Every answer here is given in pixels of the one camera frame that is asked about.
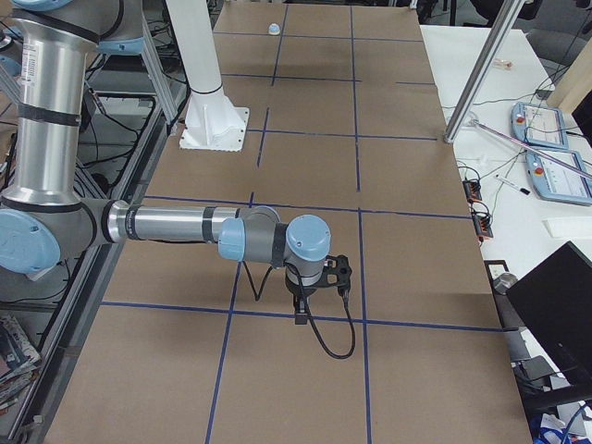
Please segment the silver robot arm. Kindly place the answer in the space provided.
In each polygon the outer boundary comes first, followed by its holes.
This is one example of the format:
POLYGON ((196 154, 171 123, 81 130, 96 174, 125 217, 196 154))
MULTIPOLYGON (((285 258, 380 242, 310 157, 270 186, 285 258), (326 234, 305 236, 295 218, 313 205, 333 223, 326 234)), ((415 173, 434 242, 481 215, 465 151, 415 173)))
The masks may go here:
POLYGON ((144 47, 139 1, 17 1, 23 32, 17 162, 1 195, 1 265, 30 274, 93 246, 127 240, 213 243, 229 260, 286 271, 295 320, 327 283, 330 230, 318 216, 282 223, 266 206, 150 207, 82 199, 73 188, 87 56, 102 43, 144 47))

